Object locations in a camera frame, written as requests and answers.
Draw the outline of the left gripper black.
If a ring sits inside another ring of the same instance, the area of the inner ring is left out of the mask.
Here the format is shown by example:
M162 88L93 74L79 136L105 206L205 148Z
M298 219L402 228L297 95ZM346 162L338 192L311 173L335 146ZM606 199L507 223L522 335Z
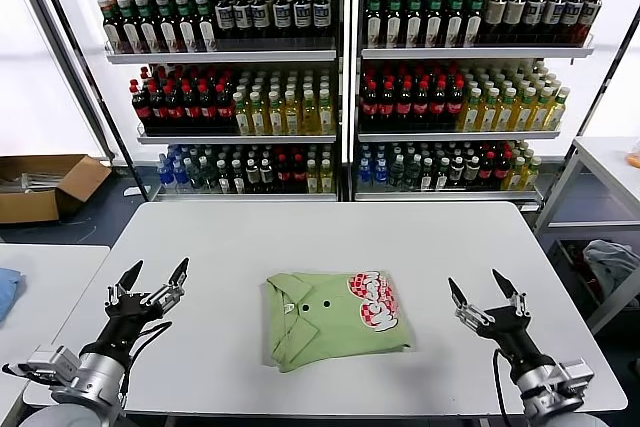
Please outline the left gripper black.
M132 293L143 261L126 270L120 279L107 287L105 313L108 321L97 339L82 348L82 354L98 354L108 358L129 358L135 341L144 327L162 319L184 295L189 258L185 257L169 279L156 291L146 294L140 302L120 302Z

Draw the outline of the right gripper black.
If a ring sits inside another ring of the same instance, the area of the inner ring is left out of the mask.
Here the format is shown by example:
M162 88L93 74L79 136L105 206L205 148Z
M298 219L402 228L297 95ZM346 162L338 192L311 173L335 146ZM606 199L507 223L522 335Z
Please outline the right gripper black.
M486 312L468 302L453 278L448 278L451 297L455 304L455 316L469 329L485 339L494 340L506 355L510 364L510 378L519 380L527 372L541 366L553 366L555 361L542 354L529 334L531 322L524 292L498 270L492 270L493 277L509 304L514 309L489 309ZM494 321L489 323L489 316Z

